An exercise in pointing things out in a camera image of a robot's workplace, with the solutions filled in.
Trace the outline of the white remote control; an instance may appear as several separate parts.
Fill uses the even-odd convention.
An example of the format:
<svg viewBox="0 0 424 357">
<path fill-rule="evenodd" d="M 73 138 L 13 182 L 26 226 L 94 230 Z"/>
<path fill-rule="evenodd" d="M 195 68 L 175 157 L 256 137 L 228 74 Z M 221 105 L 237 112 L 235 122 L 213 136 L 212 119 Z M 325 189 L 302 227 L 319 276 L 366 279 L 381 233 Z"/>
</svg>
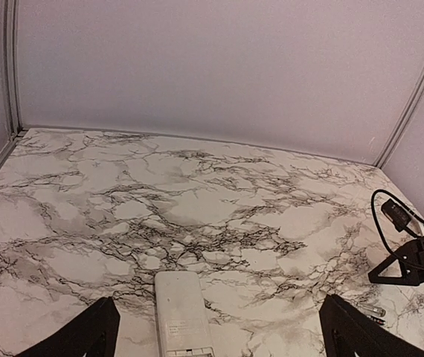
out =
<svg viewBox="0 0 424 357">
<path fill-rule="evenodd" d="M 155 299 L 162 356 L 215 355 L 197 273 L 157 273 Z"/>
</svg>

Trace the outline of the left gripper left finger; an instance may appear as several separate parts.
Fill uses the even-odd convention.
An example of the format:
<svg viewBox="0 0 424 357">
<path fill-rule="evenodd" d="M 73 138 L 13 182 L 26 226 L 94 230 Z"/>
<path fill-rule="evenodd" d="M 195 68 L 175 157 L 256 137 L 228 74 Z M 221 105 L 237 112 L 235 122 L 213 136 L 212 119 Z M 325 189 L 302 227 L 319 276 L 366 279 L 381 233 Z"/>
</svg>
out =
<svg viewBox="0 0 424 357">
<path fill-rule="evenodd" d="M 102 297 L 53 335 L 19 353 L 28 356 L 113 356 L 120 314 L 111 297 Z"/>
</svg>

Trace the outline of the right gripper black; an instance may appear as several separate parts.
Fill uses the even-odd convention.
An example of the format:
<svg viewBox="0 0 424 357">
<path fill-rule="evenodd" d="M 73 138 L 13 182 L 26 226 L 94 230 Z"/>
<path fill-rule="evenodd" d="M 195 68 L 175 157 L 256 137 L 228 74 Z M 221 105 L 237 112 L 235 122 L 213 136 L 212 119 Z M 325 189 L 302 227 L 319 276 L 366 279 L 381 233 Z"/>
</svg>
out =
<svg viewBox="0 0 424 357">
<path fill-rule="evenodd" d="M 368 273 L 371 283 L 419 286 L 424 283 L 424 239 L 414 239 L 395 250 L 402 259 L 390 255 Z"/>
</svg>

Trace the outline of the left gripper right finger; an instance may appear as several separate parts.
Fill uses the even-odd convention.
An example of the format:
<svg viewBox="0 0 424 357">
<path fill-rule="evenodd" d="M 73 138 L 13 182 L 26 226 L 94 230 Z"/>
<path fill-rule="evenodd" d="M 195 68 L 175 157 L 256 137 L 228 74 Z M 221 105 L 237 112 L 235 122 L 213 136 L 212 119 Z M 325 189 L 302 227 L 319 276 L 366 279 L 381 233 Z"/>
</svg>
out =
<svg viewBox="0 0 424 357">
<path fill-rule="evenodd" d="M 319 318 L 327 356 L 424 356 L 424 350 L 378 326 L 338 295 L 325 297 Z"/>
</svg>

